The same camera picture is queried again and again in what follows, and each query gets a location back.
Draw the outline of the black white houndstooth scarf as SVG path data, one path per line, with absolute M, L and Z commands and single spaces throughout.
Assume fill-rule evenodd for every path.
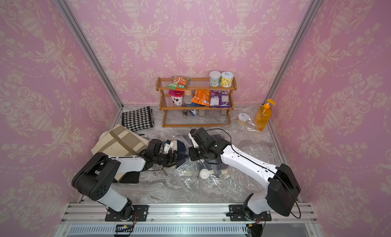
M 151 107 L 123 113 L 121 125 L 132 132 L 153 128 L 154 119 Z

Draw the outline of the beige brown plaid scarf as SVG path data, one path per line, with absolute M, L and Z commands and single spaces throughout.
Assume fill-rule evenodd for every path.
M 149 143 L 147 139 L 121 125 L 117 125 L 114 128 L 115 130 L 111 134 L 116 138 L 117 142 L 104 147 L 98 147 L 95 144 L 91 149 L 92 155 L 98 154 L 104 159 L 110 157 L 112 160 L 107 160 L 108 163 L 118 163 L 115 166 L 118 171 L 108 176 L 108 182 L 110 183 L 113 183 L 113 179 L 117 174 L 140 172 L 145 169 L 147 162 L 139 154 L 147 149 Z

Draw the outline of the navy grey plaid scarf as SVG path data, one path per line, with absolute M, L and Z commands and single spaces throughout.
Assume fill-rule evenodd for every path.
M 179 137 L 178 140 L 174 142 L 174 149 L 181 153 L 183 155 L 183 160 L 179 161 L 176 165 L 170 167 L 169 169 L 166 169 L 167 173 L 171 173 L 173 176 L 178 176 L 178 177 L 185 177 L 183 176 L 183 169 L 187 165 L 191 163 L 189 154 L 188 154 L 188 149 L 191 146 L 190 145 L 190 140 L 188 138 L 184 137 Z M 221 161 L 218 162 L 209 162 L 205 159 L 197 160 L 201 162 L 207 162 L 207 163 L 212 163 L 212 164 L 223 164 Z

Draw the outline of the clear plastic vacuum bag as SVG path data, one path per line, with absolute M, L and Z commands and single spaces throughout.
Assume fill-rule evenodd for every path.
M 276 165 L 282 162 L 269 130 L 256 132 L 251 123 L 237 120 L 211 133 L 215 139 L 232 139 L 234 145 L 259 160 Z M 154 167 L 151 172 L 143 172 L 134 197 L 139 203 L 240 202 L 250 193 L 265 191 L 233 166 L 186 159 L 174 168 Z

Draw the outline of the beige knitted scarf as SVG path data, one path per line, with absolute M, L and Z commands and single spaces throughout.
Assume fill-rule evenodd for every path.
M 113 143 L 117 142 L 116 138 L 111 134 L 111 132 L 114 132 L 114 130 L 115 130 L 115 128 L 111 129 L 109 131 L 103 132 L 101 134 L 101 136 L 99 137 L 99 140 L 96 143 L 96 145 L 98 147 L 104 147 L 108 144 L 113 144 Z

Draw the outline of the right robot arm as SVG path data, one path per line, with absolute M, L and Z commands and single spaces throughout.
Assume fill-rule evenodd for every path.
M 192 147 L 189 157 L 192 161 L 209 159 L 213 163 L 224 163 L 232 166 L 258 182 L 266 194 L 251 193 L 241 206 L 242 215 L 253 221 L 267 211 L 288 217 L 297 203 L 301 192 L 299 183 L 286 165 L 273 165 L 261 161 L 232 144 L 231 140 L 215 140 L 204 128 L 192 129 L 189 132 Z

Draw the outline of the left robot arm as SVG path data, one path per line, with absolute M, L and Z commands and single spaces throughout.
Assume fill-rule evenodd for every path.
M 153 139 L 146 149 L 130 157 L 110 157 L 96 153 L 73 178 L 71 185 L 82 195 L 106 206 L 109 213 L 121 221 L 135 221 L 136 211 L 132 201 L 117 192 L 112 183 L 122 173 L 148 171 L 154 165 L 162 168 L 177 165 L 185 156 L 172 149 L 173 142 Z

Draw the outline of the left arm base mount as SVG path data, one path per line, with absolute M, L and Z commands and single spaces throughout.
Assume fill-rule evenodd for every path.
M 146 222 L 148 216 L 149 205 L 136 204 L 132 206 L 126 206 L 122 211 L 115 211 L 110 207 L 107 207 L 107 214 L 105 216 L 105 222 Z

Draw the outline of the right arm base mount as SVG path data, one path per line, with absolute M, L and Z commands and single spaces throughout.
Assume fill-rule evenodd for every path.
M 231 221 L 254 221 L 256 224 L 260 222 L 271 221 L 272 217 L 270 211 L 261 212 L 259 214 L 254 213 L 247 206 L 249 200 L 253 196 L 251 193 L 242 205 L 240 204 L 231 204 L 229 205 L 229 212 L 226 213 L 226 217 L 229 217 Z

